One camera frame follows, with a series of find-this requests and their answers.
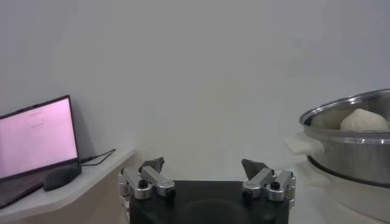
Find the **white wall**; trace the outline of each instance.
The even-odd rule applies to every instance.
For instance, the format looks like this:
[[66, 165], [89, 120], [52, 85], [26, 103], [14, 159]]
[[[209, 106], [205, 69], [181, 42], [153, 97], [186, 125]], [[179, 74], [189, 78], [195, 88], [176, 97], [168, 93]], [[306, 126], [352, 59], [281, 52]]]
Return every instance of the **white wall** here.
[[306, 109], [389, 87], [387, 0], [0, 2], [0, 114], [73, 96], [83, 156], [126, 147], [170, 178], [292, 163]]

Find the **white shelf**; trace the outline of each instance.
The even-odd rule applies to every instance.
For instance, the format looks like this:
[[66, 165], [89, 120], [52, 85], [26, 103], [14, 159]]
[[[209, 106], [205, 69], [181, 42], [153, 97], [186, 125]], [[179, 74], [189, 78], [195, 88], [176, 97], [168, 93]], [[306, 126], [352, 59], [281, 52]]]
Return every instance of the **white shelf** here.
[[39, 189], [14, 204], [0, 209], [0, 223], [24, 219], [63, 208], [76, 201], [95, 184], [134, 154], [133, 149], [116, 150], [102, 164], [83, 167], [82, 173], [72, 182], [54, 191]]

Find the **steamed bun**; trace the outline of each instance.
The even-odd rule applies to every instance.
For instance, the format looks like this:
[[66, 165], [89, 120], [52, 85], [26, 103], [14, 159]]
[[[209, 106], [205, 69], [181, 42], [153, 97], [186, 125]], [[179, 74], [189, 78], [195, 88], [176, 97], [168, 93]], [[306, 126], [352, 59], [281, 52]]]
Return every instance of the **steamed bun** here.
[[356, 109], [344, 118], [340, 125], [344, 131], [385, 131], [389, 130], [389, 123], [379, 114], [363, 109]]

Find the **laptop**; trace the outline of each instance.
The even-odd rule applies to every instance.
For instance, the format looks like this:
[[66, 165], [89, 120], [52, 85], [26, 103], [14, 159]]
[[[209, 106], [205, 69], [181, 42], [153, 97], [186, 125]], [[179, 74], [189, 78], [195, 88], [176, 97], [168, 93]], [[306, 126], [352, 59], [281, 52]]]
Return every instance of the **laptop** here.
[[70, 96], [0, 116], [0, 208], [41, 188], [53, 169], [78, 162]]

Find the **pot handle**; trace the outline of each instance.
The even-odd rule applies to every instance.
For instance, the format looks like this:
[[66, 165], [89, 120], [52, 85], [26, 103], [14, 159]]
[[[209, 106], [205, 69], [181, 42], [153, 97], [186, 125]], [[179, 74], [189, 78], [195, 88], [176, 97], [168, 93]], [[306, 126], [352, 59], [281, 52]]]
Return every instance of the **pot handle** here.
[[307, 136], [304, 132], [299, 132], [284, 140], [289, 151], [294, 155], [320, 155], [325, 149], [322, 143]]

